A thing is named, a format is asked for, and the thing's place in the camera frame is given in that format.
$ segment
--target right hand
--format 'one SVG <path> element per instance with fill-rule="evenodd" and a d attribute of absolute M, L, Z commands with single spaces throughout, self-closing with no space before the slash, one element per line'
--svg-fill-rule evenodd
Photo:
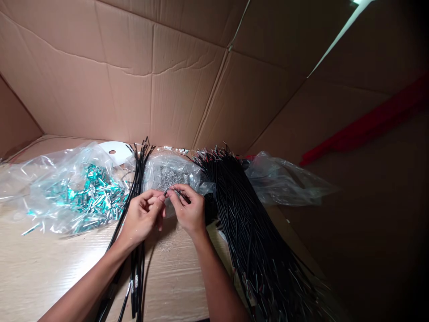
<path fill-rule="evenodd" d="M 186 195 L 191 203 L 188 204 L 181 196 L 177 196 L 175 189 Z M 176 211 L 177 219 L 183 229 L 192 239 L 206 232 L 204 219 L 204 197 L 195 192 L 188 185 L 176 184 L 167 192 Z"/>

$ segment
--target left hand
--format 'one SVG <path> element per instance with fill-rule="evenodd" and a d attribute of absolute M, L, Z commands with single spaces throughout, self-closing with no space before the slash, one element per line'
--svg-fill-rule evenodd
<path fill-rule="evenodd" d="M 155 223 L 158 230 L 162 230 L 163 217 L 166 215 L 163 194 L 162 191 L 150 189 L 131 200 L 118 237 L 120 243 L 134 248 L 148 237 Z"/>

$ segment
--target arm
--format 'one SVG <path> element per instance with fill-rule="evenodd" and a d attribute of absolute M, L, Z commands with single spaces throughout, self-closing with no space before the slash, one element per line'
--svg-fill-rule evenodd
<path fill-rule="evenodd" d="M 169 190 L 168 196 L 176 210 L 177 219 L 195 245 L 206 287 L 210 321 L 249 321 L 249 315 L 234 285 L 216 253 L 204 222 L 204 197 L 188 185 L 175 185 L 186 193 L 191 204 Z"/>
<path fill-rule="evenodd" d="M 148 190 L 131 200 L 121 234 L 113 246 L 39 322 L 74 322 L 86 318 L 116 271 L 149 235 L 156 221 L 161 229 L 162 217 L 165 217 L 165 198 L 162 194 L 161 191 Z"/>

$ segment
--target finger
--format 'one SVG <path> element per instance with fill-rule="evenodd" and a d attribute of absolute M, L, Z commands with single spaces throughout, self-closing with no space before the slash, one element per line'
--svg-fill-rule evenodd
<path fill-rule="evenodd" d="M 194 189 L 192 189 L 190 186 L 188 186 L 188 185 L 182 185 L 182 184 L 176 184 L 176 185 L 174 185 L 173 187 L 171 187 L 171 188 L 173 188 L 173 189 L 178 189 L 178 190 L 181 190 L 181 191 L 185 191 L 186 192 L 186 194 L 188 195 L 188 197 L 197 197 L 197 196 L 199 196 L 199 194 L 198 193 L 196 193 L 195 192 L 195 190 Z"/>
<path fill-rule="evenodd" d="M 152 208 L 150 209 L 150 211 L 147 215 L 151 218 L 156 217 L 160 213 L 163 205 L 164 205 L 164 203 L 159 198 L 156 198 L 156 200 L 152 204 Z"/>
<path fill-rule="evenodd" d="M 155 189 L 149 189 L 149 190 L 146 190 L 141 195 L 137 196 L 136 198 L 139 198 L 139 199 L 142 199 L 142 200 L 149 200 L 152 197 L 159 197 L 159 196 L 161 196 L 163 194 L 164 193 L 162 191 L 155 190 Z"/>
<path fill-rule="evenodd" d="M 171 200 L 171 203 L 173 204 L 174 210 L 176 210 L 176 213 L 183 209 L 183 204 L 180 202 L 179 197 L 173 190 L 168 190 L 167 194 Z"/>
<path fill-rule="evenodd" d="M 147 200 L 147 204 L 150 206 L 150 205 L 153 205 L 154 203 L 155 203 L 155 201 L 156 200 L 160 200 L 162 203 L 164 203 L 164 201 L 165 201 L 165 197 L 163 196 L 163 195 L 160 195 L 159 197 L 155 197 L 155 196 L 153 196 L 153 197 L 151 197 L 149 200 Z"/>
<path fill-rule="evenodd" d="M 156 216 L 156 225 L 158 226 L 158 231 L 162 230 L 162 224 L 163 224 L 163 218 L 162 218 L 162 214 L 159 213 L 158 216 Z"/>

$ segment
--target red object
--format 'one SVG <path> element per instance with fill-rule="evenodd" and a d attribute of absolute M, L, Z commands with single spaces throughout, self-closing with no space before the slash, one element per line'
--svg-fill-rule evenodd
<path fill-rule="evenodd" d="M 347 152 L 386 133 L 429 104 L 429 73 L 403 89 L 345 129 L 303 154 L 307 165 L 330 151 Z"/>

